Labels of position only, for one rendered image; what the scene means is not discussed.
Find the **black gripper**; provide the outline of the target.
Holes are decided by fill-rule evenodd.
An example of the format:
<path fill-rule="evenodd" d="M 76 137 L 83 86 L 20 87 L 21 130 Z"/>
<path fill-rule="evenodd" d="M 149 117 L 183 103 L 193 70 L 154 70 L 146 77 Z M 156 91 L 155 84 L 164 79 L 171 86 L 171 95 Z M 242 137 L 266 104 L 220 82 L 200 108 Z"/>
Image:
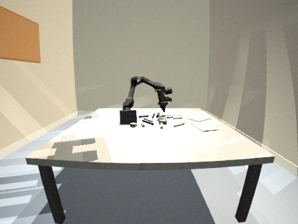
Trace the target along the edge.
<path fill-rule="evenodd" d="M 163 110 L 163 112 L 166 112 L 166 105 L 168 104 L 168 102 L 165 100 L 165 96 L 158 96 L 159 102 L 158 105 L 160 104 L 161 109 Z"/>

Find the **grey keyboard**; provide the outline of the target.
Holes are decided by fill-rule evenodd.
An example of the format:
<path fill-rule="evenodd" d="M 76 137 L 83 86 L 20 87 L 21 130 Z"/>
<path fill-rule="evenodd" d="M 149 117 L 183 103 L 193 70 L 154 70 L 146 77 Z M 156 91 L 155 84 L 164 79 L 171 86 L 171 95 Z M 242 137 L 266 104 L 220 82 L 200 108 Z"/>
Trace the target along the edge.
<path fill-rule="evenodd" d="M 159 124 L 167 124 L 166 116 L 159 116 Z"/>

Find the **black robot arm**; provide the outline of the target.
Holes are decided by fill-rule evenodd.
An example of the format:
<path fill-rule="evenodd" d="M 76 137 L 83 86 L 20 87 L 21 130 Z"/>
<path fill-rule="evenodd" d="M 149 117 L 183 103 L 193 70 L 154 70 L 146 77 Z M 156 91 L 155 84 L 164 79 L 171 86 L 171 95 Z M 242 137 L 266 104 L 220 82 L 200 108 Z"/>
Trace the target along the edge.
<path fill-rule="evenodd" d="M 137 81 L 137 80 L 139 80 L 139 81 Z M 155 92 L 158 93 L 158 96 L 173 93 L 171 87 L 166 87 L 165 88 L 165 86 L 160 82 L 154 82 L 154 81 L 148 80 L 144 77 L 136 76 L 136 77 L 131 78 L 131 87 L 130 87 L 130 90 L 129 90 L 129 95 L 128 95 L 128 98 L 126 98 L 125 102 L 122 104 L 123 105 L 122 110 L 131 110 L 131 108 L 134 104 L 134 99 L 133 99 L 134 89 L 135 89 L 136 85 L 139 85 L 142 82 L 144 82 L 144 83 L 152 86 L 154 89 L 156 89 Z M 169 98 L 169 97 L 165 97 L 165 100 L 172 102 L 172 98 Z"/>

